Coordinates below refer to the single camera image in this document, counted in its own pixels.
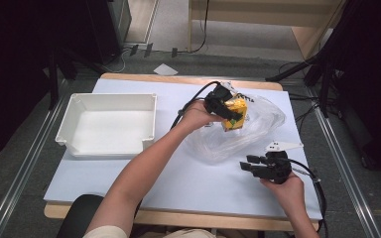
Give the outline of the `yellow carton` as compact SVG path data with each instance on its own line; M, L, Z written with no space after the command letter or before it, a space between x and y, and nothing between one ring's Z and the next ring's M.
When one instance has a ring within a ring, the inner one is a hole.
M227 110L231 113L230 119L224 119L221 122L224 131L241 129L244 125L247 103L240 97L232 98L225 102Z

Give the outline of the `clear plastic bag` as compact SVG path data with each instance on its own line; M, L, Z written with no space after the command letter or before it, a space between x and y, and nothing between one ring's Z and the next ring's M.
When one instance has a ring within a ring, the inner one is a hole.
M231 158L271 134L286 121L285 113L267 98L238 92L230 84L218 83L217 85L229 89L232 98L245 99L247 113L241 129L224 131L221 121L197 129L185 139L186 151L197 160L209 164Z

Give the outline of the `person's left hand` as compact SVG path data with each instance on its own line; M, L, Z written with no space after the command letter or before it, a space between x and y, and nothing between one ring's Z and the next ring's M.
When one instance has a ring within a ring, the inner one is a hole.
M193 132L200 127L211 122L221 122L223 118L208 113L205 109L203 101L193 102L185 111L183 118L177 124L181 129L185 129L188 133Z

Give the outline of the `person's beige clothing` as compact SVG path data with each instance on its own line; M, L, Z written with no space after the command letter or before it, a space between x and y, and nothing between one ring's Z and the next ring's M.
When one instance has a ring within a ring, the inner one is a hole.
M121 228L102 226L87 232L82 238L130 238ZM183 229L173 233L147 232L138 238L217 238L203 229Z

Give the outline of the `metal floor rail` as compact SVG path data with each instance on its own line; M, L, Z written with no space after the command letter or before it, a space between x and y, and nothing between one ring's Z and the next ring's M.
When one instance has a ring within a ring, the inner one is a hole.
M26 157L24 158L23 163L19 167L15 178L0 202L0 237L5 230L5 227L21 197L33 168L39 159L42 148L45 146L49 134L51 133L52 128L59 117L64 103L66 102L69 85L70 82L67 79L62 80L59 89L60 98L57 100L55 106L48 110L46 117L38 133L36 134Z
M315 110L315 115L328 143L332 157L336 163L339 174L362 225L366 238L381 238L381 232L376 223L373 212L370 209L368 202L366 201L346 160L345 154L343 153L334 134L330 120L324 116L324 113L320 109Z

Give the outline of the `white paper sheet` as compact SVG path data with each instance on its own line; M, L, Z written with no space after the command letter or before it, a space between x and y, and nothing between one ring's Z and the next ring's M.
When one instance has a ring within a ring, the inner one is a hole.
M172 67L162 63L154 69L154 73L158 75L170 76L170 75L176 75L178 72Z

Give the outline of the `black metal stand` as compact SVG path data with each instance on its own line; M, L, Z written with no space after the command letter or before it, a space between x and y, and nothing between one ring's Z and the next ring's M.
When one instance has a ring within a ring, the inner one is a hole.
M369 6L374 0L347 0L342 16L321 50L314 56L297 63L278 75L267 77L268 82L279 82L302 69L309 67L304 77L305 86L315 86L319 80L319 109L325 118L328 117L326 105L328 90L334 71L347 66L354 59L354 53L361 46L369 20Z

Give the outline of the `black cabinet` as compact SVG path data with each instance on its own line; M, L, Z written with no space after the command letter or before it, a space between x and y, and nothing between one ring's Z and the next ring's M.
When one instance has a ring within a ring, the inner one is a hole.
M120 55L132 16L128 0L52 0L59 45L107 64Z

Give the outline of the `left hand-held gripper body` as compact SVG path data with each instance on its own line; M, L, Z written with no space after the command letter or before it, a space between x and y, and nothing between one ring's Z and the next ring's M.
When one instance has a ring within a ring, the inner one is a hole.
M225 105L225 102L231 98L232 98L232 94L229 89L227 89L226 87L222 85L217 85L204 98L205 109L209 113L215 113L215 109L219 105Z

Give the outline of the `black chair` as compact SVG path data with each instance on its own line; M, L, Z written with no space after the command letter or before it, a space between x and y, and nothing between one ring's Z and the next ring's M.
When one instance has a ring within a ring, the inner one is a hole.
M82 238L103 197L83 194L71 205L57 238Z

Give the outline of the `person's right hand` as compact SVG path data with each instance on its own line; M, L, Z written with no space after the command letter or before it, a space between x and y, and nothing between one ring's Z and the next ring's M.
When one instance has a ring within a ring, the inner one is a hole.
M294 173L281 184L264 178L260 182L273 192L288 217L306 212L304 183Z

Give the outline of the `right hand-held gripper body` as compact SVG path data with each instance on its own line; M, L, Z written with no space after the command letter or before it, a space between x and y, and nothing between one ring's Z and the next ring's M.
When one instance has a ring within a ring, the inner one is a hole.
M277 184L285 182L292 171L287 150L302 148L303 146L302 143L273 141L265 148L263 157L267 158L266 164L252 164L261 167L259 171L253 172L252 175L256 178L271 180Z

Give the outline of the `light wooden desk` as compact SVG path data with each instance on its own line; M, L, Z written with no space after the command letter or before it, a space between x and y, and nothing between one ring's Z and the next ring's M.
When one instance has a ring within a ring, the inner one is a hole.
M191 23L203 20L290 26L304 59L312 57L328 29L333 28L347 0L188 0Z

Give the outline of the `white plastic bin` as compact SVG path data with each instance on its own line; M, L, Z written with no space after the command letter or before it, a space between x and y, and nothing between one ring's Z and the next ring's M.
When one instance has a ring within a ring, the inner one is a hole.
M154 93L75 93L56 142L75 157L133 157L155 141Z

